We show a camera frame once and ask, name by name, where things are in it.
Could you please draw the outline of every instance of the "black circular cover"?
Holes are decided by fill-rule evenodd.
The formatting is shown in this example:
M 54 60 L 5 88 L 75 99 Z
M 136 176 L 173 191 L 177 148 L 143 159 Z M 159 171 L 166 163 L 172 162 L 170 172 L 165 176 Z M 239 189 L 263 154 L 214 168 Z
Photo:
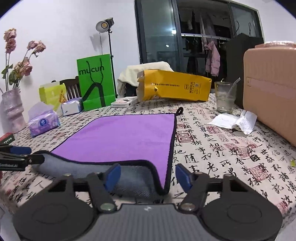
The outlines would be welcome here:
M 269 240 L 282 225 L 278 208 L 249 192 L 210 202 L 202 209 L 201 217 L 210 233 L 231 241 Z
M 62 241 L 83 234 L 93 218 L 93 209 L 85 202 L 52 192 L 20 207 L 13 217 L 13 225 L 26 240 Z

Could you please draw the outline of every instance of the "yellow paper bag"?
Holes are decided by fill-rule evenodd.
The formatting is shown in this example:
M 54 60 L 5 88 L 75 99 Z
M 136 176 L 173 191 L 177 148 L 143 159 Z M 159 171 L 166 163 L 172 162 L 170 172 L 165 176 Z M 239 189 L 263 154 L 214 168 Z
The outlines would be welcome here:
M 136 91 L 139 101 L 155 96 L 208 101 L 212 80 L 199 75 L 150 69 L 138 74 L 138 82 Z
M 39 88 L 40 100 L 45 104 L 51 104 L 58 115 L 62 115 L 61 104 L 67 101 L 65 84 L 59 82 L 45 84 Z

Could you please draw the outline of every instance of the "pink vase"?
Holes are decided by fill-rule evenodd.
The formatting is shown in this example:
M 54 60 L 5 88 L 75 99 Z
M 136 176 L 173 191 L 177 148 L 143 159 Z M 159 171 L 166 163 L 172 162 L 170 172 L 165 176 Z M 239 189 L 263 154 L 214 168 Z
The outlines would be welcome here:
M 6 114 L 12 128 L 12 133 L 17 133 L 26 127 L 22 113 L 24 108 L 20 98 L 20 89 L 14 88 L 2 95 L 4 113 Z

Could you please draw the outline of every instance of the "wooden chair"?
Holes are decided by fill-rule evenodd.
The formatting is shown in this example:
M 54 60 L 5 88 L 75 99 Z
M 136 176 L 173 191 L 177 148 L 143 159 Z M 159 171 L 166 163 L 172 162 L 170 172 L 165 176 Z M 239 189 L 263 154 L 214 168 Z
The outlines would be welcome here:
M 82 97 L 78 76 L 76 76 L 75 79 L 61 80 L 59 83 L 65 84 L 68 100 Z

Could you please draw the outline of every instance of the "clothes rack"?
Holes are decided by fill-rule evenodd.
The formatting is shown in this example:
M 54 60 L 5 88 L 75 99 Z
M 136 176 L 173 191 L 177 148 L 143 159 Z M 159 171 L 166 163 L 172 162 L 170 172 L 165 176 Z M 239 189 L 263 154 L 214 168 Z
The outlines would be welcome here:
M 181 34 L 182 37 L 198 37 L 198 38 L 212 38 L 212 39 L 220 39 L 229 41 L 229 38 L 219 37 L 219 36 L 212 36 L 212 35 L 204 35 L 204 34 Z

